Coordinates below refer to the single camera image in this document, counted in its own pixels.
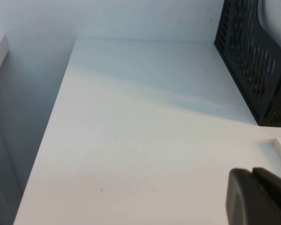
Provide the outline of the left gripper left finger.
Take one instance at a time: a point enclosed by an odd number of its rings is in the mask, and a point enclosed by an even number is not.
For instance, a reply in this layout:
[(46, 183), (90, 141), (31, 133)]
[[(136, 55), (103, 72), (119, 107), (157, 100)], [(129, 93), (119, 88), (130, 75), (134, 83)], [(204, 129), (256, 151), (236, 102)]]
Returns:
[(252, 171), (234, 168), (229, 172), (226, 212), (230, 225), (280, 225), (281, 217)]

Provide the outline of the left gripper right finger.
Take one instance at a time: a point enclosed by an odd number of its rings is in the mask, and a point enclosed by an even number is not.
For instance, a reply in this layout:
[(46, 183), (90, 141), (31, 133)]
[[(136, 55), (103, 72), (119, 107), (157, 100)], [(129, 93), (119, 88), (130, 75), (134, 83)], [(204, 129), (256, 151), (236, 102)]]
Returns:
[(253, 168), (252, 174), (281, 217), (281, 178), (261, 167)]

